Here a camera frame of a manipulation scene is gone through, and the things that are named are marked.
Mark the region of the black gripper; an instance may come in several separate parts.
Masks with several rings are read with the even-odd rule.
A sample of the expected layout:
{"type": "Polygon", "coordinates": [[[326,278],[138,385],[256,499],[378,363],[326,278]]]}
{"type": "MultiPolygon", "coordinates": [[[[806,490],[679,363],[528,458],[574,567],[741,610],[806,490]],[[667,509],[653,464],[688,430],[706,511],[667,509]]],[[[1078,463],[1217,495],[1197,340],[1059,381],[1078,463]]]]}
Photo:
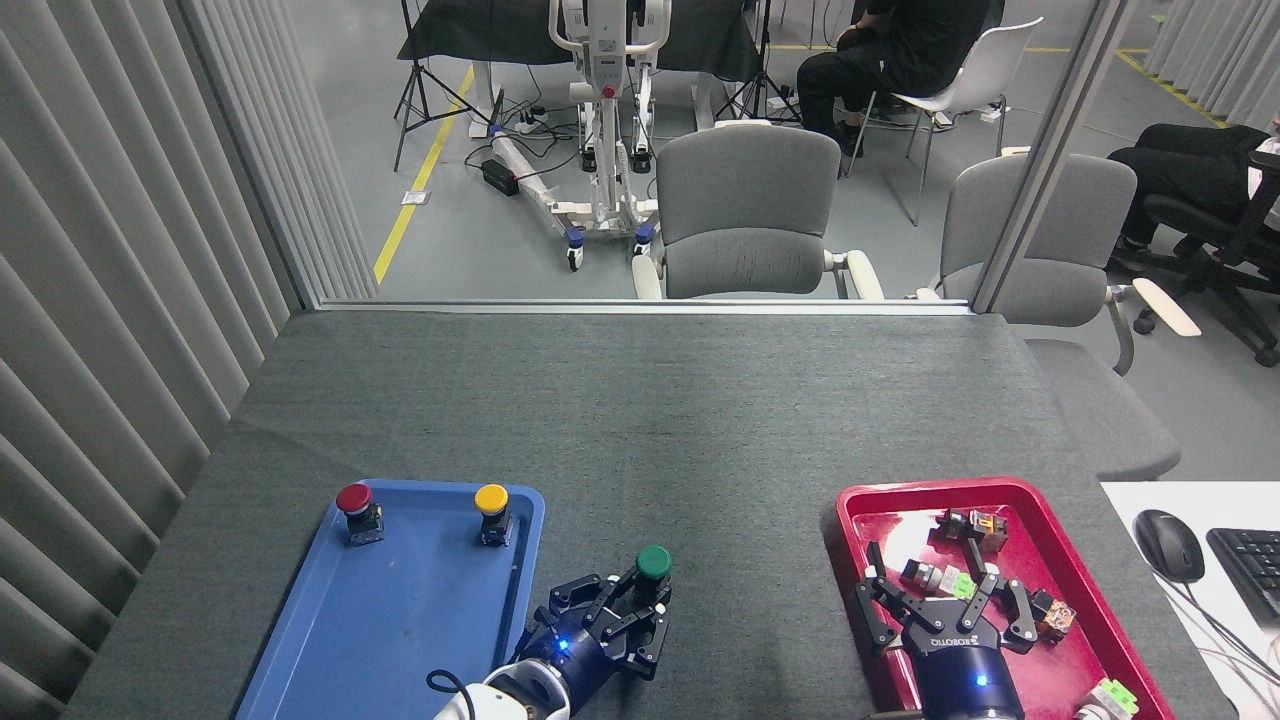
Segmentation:
{"type": "Polygon", "coordinates": [[[553,587],[548,612],[556,620],[547,623],[544,618],[526,626],[520,659],[540,659],[556,669],[571,701],[589,701],[616,669],[653,680],[669,626],[667,606],[640,609],[635,600],[627,600],[639,570],[609,577],[589,574],[553,587]],[[588,620],[584,615],[564,615],[595,605],[588,620]],[[589,625],[600,618],[599,641],[589,625]]]}
{"type": "Polygon", "coordinates": [[[1037,642],[1037,629],[1025,585],[998,569],[988,569],[979,546],[966,544],[965,560],[977,588],[965,607],[965,629],[936,633],[936,620],[925,614],[923,601],[887,578],[877,541],[868,543],[865,556],[870,565],[855,584],[852,598],[861,612],[870,652],[882,656],[900,637],[881,620],[877,606],[899,620],[909,620],[902,626],[905,650],[924,717],[1021,719],[1021,701],[1000,648],[1000,633],[989,621],[978,619],[995,596],[1009,619],[1004,644],[1014,653],[1029,653],[1037,642]]]}

